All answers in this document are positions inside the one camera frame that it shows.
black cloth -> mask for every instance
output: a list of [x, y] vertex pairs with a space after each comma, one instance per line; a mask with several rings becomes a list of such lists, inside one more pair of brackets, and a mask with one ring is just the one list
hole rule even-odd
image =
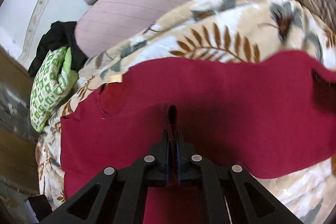
[[44, 34], [37, 46], [36, 56], [28, 69], [30, 77], [35, 77], [49, 50], [54, 51], [60, 47], [71, 48], [71, 69], [79, 71], [88, 60], [87, 56], [76, 44], [74, 35], [76, 21], [52, 23], [50, 30]]

white wall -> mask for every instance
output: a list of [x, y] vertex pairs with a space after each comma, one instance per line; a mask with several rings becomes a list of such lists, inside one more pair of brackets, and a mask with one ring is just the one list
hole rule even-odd
[[0, 45], [15, 59], [22, 53], [31, 15], [38, 0], [4, 0], [0, 6]]
[[26, 69], [35, 58], [41, 37], [55, 21], [78, 21], [89, 9], [84, 0], [38, 0], [28, 26], [22, 54], [17, 61]]

red cloth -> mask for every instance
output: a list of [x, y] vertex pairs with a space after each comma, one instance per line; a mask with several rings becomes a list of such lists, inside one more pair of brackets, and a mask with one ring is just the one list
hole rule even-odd
[[[260, 64], [185, 58], [138, 64], [122, 83], [108, 84], [102, 93], [99, 88], [61, 119], [65, 195], [106, 166], [123, 168], [147, 155], [169, 127], [168, 104], [177, 106], [185, 141], [215, 164], [240, 164], [259, 178], [314, 165], [336, 154], [336, 90], [330, 81], [336, 82], [336, 73], [300, 51]], [[150, 189], [145, 223], [199, 223], [197, 202], [192, 198], [186, 205], [185, 191], [194, 193]], [[173, 208], [167, 204], [189, 209], [167, 218]]]

floral comforter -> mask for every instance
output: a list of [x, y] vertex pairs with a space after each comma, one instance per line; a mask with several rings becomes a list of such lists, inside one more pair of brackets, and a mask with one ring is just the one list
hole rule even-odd
[[[138, 35], [90, 58], [79, 72], [76, 93], [51, 116], [37, 145], [41, 194], [53, 209], [65, 201], [61, 116], [128, 68], [166, 57], [258, 63], [294, 49], [336, 69], [335, 44], [328, 26], [295, 0], [193, 0], [177, 7]], [[335, 171], [336, 157], [259, 181], [305, 224], [319, 224], [336, 204]]]

green patterned cloth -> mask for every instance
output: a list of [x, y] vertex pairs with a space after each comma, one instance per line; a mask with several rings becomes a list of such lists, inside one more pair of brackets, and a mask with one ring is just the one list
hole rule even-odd
[[30, 95], [30, 121], [41, 132], [50, 115], [78, 79], [71, 70], [71, 50], [61, 47], [49, 51], [36, 74]]

